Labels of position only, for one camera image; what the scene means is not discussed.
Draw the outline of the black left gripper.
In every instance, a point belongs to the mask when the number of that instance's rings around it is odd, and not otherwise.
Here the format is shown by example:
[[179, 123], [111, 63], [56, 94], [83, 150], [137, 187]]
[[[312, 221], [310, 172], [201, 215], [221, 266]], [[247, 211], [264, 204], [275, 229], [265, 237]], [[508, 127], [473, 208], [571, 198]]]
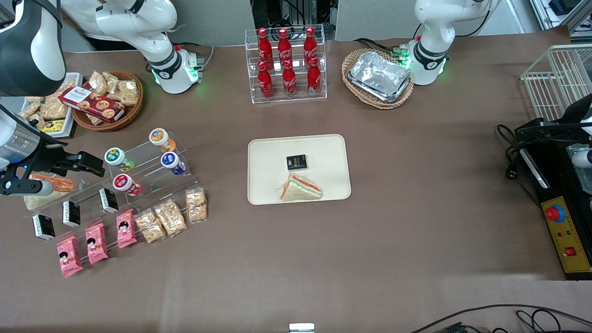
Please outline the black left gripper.
[[526, 123], [516, 128], [516, 141], [543, 142], [549, 138], [565, 141], [583, 141], [583, 122], [560, 122], [559, 119], [550, 123]]

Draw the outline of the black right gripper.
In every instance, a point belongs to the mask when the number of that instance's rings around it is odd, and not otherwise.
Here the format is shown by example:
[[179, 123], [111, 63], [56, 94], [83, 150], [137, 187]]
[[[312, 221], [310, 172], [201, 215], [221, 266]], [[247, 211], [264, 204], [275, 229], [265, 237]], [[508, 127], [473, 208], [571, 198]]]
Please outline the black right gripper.
[[[66, 142], [55, 139], [40, 139], [38, 147], [28, 159], [28, 170], [66, 176], [67, 169], [58, 164], [66, 160], [67, 153], [64, 147], [67, 145]], [[91, 173], [100, 178], [105, 175], [103, 160], [93, 154], [84, 151], [68, 154], [67, 161], [70, 171]]]

